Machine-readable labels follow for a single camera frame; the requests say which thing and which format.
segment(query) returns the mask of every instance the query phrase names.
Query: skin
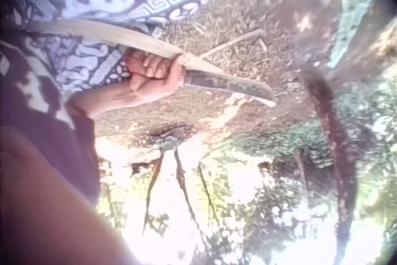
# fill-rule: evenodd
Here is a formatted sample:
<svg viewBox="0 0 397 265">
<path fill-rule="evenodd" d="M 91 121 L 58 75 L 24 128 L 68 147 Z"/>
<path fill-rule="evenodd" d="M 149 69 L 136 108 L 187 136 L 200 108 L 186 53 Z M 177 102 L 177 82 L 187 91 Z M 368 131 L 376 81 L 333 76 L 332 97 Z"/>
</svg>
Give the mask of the skin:
<svg viewBox="0 0 397 265">
<path fill-rule="evenodd" d="M 133 58 L 146 59 L 141 53 Z M 179 85 L 182 59 L 183 56 L 174 61 L 152 57 L 146 64 L 152 76 L 134 74 L 130 82 L 79 93 L 68 103 L 69 108 L 73 113 L 94 117 L 168 96 Z M 167 72 L 167 76 L 155 78 L 160 72 Z M 20 131 L 1 127 L 0 149 L 0 261 L 44 265 L 139 264 L 121 237 Z"/>
</svg>

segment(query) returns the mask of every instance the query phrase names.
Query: hand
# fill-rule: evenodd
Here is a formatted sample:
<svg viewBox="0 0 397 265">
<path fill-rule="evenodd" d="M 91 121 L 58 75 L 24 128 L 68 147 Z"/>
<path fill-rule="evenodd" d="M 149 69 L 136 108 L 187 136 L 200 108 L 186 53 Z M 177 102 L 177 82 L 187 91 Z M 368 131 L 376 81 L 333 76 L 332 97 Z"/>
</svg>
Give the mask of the hand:
<svg viewBox="0 0 397 265">
<path fill-rule="evenodd" d="M 180 55 L 173 61 L 153 54 L 145 55 L 143 51 L 127 52 L 125 61 L 132 74 L 130 87 L 139 104 L 154 102 L 173 94 L 180 83 L 183 83 Z"/>
</svg>

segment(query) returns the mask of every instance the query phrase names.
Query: dirt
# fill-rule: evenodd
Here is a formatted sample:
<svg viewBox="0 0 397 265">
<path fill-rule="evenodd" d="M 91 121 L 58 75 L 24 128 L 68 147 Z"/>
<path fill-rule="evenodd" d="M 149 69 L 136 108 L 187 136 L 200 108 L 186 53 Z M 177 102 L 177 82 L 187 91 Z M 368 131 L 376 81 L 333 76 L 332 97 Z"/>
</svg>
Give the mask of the dirt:
<svg viewBox="0 0 397 265">
<path fill-rule="evenodd" d="M 316 68 L 336 91 L 350 82 L 372 78 L 395 57 L 390 51 L 379 56 L 385 45 L 376 44 L 395 15 L 393 8 L 391 0 L 374 0 L 349 51 L 331 69 L 326 64 L 336 38 L 341 0 L 270 0 L 270 4 L 265 0 L 212 0 L 196 19 L 169 24 L 162 39 L 201 55 L 263 28 L 262 35 L 206 59 L 229 74 L 265 82 L 274 90 L 277 106 L 270 108 L 219 91 L 181 88 L 158 102 L 101 115 L 96 121 L 97 136 L 139 148 L 141 154 L 136 158 L 145 160 L 151 152 L 150 136 L 169 127 L 186 126 L 187 137 L 201 134 L 211 145 L 231 133 L 266 132 L 315 117 L 299 83 L 300 71 Z"/>
</svg>

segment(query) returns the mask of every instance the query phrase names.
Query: person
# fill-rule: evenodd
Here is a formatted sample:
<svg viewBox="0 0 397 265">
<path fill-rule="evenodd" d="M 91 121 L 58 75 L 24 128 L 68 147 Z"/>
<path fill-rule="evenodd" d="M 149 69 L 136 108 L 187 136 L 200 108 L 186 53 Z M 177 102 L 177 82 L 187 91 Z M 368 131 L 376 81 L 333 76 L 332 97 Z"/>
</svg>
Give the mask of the person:
<svg viewBox="0 0 397 265">
<path fill-rule="evenodd" d="M 30 25 L 95 19 L 153 35 L 158 22 L 185 19 L 206 2 L 2 0 L 3 262 L 139 263 L 94 210 L 100 187 L 93 118 L 172 94 L 185 59 L 89 37 L 30 32 Z M 136 67 L 145 75 L 132 74 Z"/>
</svg>

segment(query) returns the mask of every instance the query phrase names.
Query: patterned fabric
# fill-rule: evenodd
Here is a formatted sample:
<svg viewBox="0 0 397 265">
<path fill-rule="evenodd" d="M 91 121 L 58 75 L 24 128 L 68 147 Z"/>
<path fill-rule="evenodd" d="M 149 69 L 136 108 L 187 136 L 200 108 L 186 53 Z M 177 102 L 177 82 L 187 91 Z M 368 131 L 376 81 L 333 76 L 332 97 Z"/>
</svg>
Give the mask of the patterned fabric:
<svg viewBox="0 0 397 265">
<path fill-rule="evenodd" d="M 3 8 L 12 26 L 26 29 L 34 22 L 58 19 L 93 19 L 159 37 L 158 24 L 193 15 L 208 0 L 10 0 Z M 32 47 L 41 49 L 49 70 L 66 96 L 130 79 L 123 64 L 125 47 L 87 37 L 65 34 L 30 34 Z"/>
</svg>

